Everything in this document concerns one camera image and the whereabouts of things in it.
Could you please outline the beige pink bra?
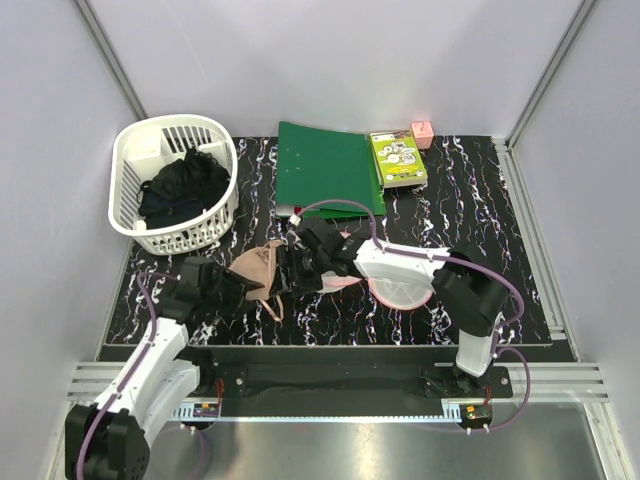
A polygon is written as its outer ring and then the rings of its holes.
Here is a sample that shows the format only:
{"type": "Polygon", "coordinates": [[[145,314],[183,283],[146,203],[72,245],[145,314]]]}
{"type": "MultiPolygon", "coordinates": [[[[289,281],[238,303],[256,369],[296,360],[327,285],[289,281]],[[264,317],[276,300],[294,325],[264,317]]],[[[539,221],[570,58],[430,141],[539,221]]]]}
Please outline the beige pink bra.
{"type": "Polygon", "coordinates": [[[259,302],[278,323],[284,319],[284,306],[279,294],[271,294],[271,287],[276,276],[277,248],[282,245],[281,240],[270,240],[263,246],[244,252],[229,267],[235,274],[255,283],[248,288],[245,299],[259,302]]]}

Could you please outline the white mesh laundry bag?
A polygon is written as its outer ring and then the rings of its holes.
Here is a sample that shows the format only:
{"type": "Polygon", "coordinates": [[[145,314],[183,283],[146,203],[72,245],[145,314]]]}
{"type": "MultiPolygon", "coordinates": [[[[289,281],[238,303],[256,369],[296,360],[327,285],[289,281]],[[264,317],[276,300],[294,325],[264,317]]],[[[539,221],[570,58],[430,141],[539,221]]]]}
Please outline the white mesh laundry bag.
{"type": "Polygon", "coordinates": [[[402,311],[414,310],[427,303],[434,293],[435,272],[444,266],[449,256],[447,247],[413,247],[347,232],[342,237],[345,242],[341,250],[355,254],[352,258],[355,272],[340,275],[330,270],[322,275],[324,282],[342,290],[365,281],[380,303],[402,311]]]}

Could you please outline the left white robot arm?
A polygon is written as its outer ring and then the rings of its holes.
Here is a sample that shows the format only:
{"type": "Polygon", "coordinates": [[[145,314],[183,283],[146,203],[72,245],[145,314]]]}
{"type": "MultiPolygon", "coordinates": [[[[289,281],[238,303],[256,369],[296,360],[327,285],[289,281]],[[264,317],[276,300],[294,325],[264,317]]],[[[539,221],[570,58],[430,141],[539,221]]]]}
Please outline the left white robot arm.
{"type": "Polygon", "coordinates": [[[157,300],[143,294],[151,318],[115,379],[88,405],[65,419],[65,475],[69,479],[141,479],[151,447],[189,395],[215,386],[211,357],[190,347],[201,311],[235,315],[264,282],[206,257],[189,257],[178,275],[166,275],[157,300]]]}

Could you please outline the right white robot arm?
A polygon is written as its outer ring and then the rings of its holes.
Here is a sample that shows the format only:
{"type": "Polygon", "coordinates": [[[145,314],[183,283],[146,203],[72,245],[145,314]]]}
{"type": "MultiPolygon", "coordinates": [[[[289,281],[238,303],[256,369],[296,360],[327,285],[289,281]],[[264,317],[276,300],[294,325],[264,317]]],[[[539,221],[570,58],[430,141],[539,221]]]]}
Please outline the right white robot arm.
{"type": "Polygon", "coordinates": [[[321,292],[330,276],[382,280],[404,284],[420,294],[433,293],[459,331],[455,387],[472,397],[490,383],[494,331],[509,288],[495,272],[474,263],[469,253],[384,242],[373,233],[344,235],[320,218],[300,219],[276,248],[269,293],[321,292]]]}

